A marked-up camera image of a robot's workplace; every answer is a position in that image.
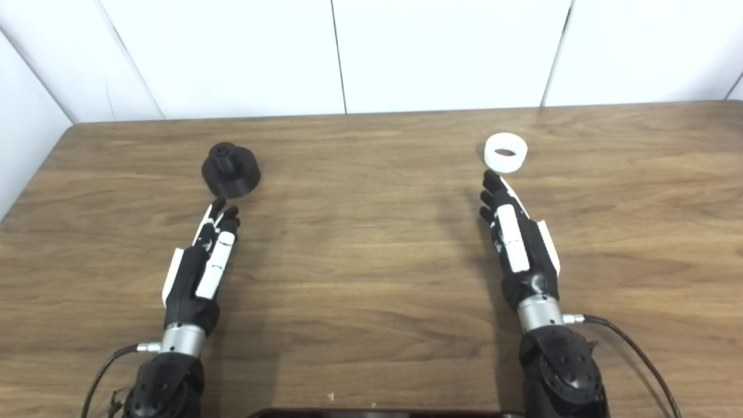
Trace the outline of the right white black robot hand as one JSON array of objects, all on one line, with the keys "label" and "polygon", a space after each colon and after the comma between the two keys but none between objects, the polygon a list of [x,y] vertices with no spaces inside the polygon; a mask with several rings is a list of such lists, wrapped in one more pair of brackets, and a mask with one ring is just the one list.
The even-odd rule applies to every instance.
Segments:
[{"label": "right white black robot hand", "polygon": [[529,297],[559,300],[561,265],[546,222],[532,219],[513,188],[493,170],[484,172],[482,186],[479,214],[498,252],[506,303],[516,310]]}]

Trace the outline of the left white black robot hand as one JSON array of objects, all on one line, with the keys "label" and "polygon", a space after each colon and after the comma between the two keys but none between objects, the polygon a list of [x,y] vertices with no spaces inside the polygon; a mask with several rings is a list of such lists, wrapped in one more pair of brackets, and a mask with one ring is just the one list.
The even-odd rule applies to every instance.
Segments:
[{"label": "left white black robot hand", "polygon": [[239,209],[217,198],[208,207],[188,248],[176,248],[165,276],[164,326],[193,325],[210,336],[221,308],[221,279],[238,240]]}]

